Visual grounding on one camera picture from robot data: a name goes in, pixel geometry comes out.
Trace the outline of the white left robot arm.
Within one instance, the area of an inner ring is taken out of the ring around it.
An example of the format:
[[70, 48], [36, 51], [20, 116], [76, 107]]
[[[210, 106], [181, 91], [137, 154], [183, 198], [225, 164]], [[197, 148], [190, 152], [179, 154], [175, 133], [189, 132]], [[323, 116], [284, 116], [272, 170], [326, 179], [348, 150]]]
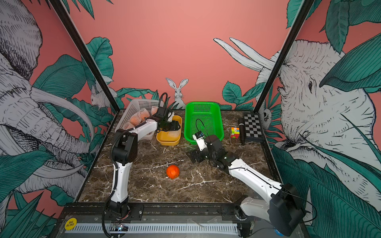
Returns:
[[113, 187], [105, 202], [105, 211], [118, 218], [129, 213], [128, 182], [133, 161], [138, 156], [138, 142], [152, 132], [180, 131], [181, 123], [149, 117], [139, 125], [128, 130], [118, 129], [110, 150], [110, 159], [114, 166]]

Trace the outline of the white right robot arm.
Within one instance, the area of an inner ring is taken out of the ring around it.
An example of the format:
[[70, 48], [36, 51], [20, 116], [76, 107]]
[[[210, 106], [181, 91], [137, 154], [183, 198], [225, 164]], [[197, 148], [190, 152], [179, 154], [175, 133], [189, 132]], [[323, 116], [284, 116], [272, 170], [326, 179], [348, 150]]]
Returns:
[[306, 216], [296, 188], [289, 183], [274, 181], [253, 169], [238, 155], [226, 151], [215, 135], [204, 136], [199, 131], [192, 137], [198, 146], [188, 152], [193, 163], [208, 161], [212, 167], [239, 179], [260, 196], [260, 199], [243, 197], [227, 214], [239, 221], [266, 220], [282, 235], [291, 236]]

